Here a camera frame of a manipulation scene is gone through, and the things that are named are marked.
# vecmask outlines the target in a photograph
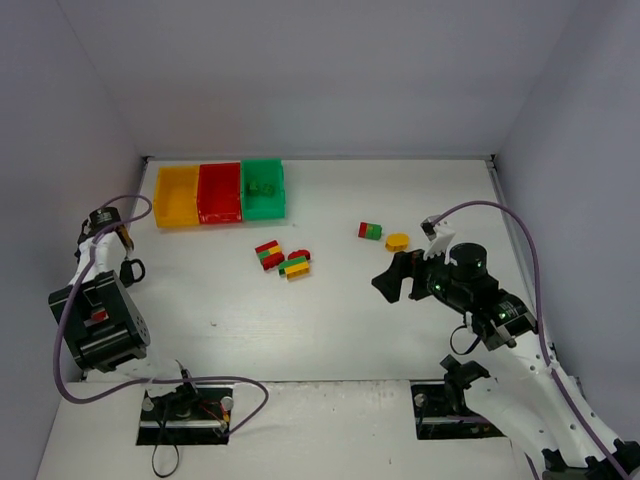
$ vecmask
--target yellow round block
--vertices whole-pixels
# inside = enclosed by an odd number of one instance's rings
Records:
[[[409,247],[409,235],[406,233],[392,233],[387,237],[385,245],[390,252],[401,252]]]

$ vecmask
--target yellow lego brick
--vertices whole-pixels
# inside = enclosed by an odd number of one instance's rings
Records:
[[[309,262],[298,263],[297,265],[291,265],[284,269],[284,273],[287,275],[287,280],[299,277],[300,275],[306,275],[309,271]]]

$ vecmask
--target white wall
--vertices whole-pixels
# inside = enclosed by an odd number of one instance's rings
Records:
[[[585,0],[498,160],[531,225],[544,312],[571,372],[640,439],[640,3]]]
[[[75,270],[82,220],[101,201],[135,191],[140,170],[54,0],[0,2],[0,161],[0,476],[28,479],[59,403],[47,296]]]
[[[490,154],[579,0],[61,0],[147,154]]]

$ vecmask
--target white table surface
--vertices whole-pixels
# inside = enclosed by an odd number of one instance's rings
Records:
[[[267,385],[271,401],[227,446],[180,447],[171,480],[523,480],[523,456],[506,438],[419,441],[409,382]],[[71,384],[89,396],[105,384]],[[235,387],[232,424],[262,392]],[[143,398],[129,388],[90,405],[62,401],[37,480],[152,480],[152,447],[135,445]],[[174,452],[161,448],[157,465]]]
[[[141,193],[153,198],[158,168],[198,162],[151,161]],[[193,375],[265,381],[439,378],[449,335],[461,317],[433,299],[389,305],[371,286],[392,254],[357,237],[361,221],[383,234],[406,232],[424,248],[420,222],[458,203],[495,200],[480,160],[285,161],[287,217],[281,221],[159,230],[153,215],[131,226],[147,277],[129,292],[156,351]],[[140,202],[136,213],[144,206]],[[488,252],[501,285],[526,301],[499,211],[474,207],[450,218],[454,243]],[[289,282],[263,272],[254,248],[276,239],[284,252],[311,251],[311,275]],[[456,337],[458,348],[472,338]],[[491,359],[483,364],[492,368]],[[98,381],[102,374],[91,375]]]
[[[169,164],[149,163],[143,194],[153,196],[158,168]],[[285,220],[160,231],[150,216],[131,228],[147,278],[129,291],[156,350],[194,375],[303,382],[269,384],[270,403],[228,446],[181,447],[172,480],[531,478],[524,456],[504,438],[416,440],[406,379],[441,378],[438,363],[460,318],[433,300],[408,300],[408,284],[405,298],[388,305],[370,282],[392,254],[383,241],[357,237],[359,222],[367,221],[385,233],[408,233],[411,248],[424,247],[419,223],[426,216],[467,200],[495,200],[484,162],[284,167]],[[451,221],[455,241],[484,245],[490,272],[526,300],[500,213],[478,207]],[[253,249],[272,239],[286,252],[308,248],[312,274],[288,282],[264,273]],[[459,341],[471,338],[462,333]],[[493,370],[482,352],[480,361]],[[91,374],[70,389],[95,394],[108,378]],[[387,381],[314,382],[320,380]],[[92,405],[62,401],[38,480],[154,479],[152,448],[135,446],[142,395],[134,387]],[[261,392],[239,385],[234,396],[237,422]],[[169,449],[161,453],[173,458]]]

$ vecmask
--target screw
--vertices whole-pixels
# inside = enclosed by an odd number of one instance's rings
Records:
[[[142,410],[150,412],[154,407],[155,405],[153,404],[153,401],[151,401],[149,397],[144,397],[144,400],[142,400]]]
[[[421,408],[427,402],[427,396],[424,393],[418,393],[413,397],[413,403],[416,407]]]
[[[222,408],[224,408],[227,412],[230,412],[231,410],[233,410],[233,398],[222,397],[222,400],[220,400],[220,405],[222,405]]]

